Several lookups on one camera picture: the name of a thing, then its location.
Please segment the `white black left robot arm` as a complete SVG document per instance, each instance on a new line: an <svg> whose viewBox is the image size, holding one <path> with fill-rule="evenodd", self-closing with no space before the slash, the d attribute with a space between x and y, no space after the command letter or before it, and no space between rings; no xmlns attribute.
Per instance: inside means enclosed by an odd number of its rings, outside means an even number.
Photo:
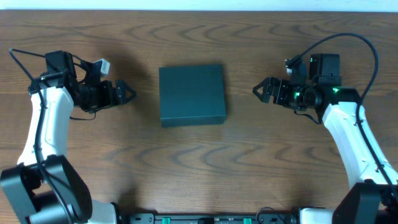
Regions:
<svg viewBox="0 0 398 224"><path fill-rule="evenodd" d="M105 59L87 62L58 50L43 56L46 71L31 78L32 117L17 164L1 172L1 188L21 223L122 223L115 203L91 198L67 159L72 111L97 112L130 102L136 92L107 79Z"/></svg>

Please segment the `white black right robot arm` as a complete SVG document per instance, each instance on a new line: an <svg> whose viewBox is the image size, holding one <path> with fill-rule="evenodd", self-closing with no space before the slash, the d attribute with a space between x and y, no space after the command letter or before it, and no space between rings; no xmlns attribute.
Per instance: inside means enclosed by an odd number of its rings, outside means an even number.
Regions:
<svg viewBox="0 0 398 224"><path fill-rule="evenodd" d="M300 208L290 223L397 223L397 171L372 134L355 88L342 85L340 56L313 54L307 67L301 56L286 60L289 79L267 77L253 88L263 102L304 115L314 109L335 141L350 190L334 210Z"/></svg>

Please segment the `black container box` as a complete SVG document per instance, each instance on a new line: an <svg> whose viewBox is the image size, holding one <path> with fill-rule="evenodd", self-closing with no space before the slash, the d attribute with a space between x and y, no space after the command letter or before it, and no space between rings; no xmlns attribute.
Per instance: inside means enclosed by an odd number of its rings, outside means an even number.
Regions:
<svg viewBox="0 0 398 224"><path fill-rule="evenodd" d="M226 121L223 66L159 68L162 127L222 124Z"/></svg>

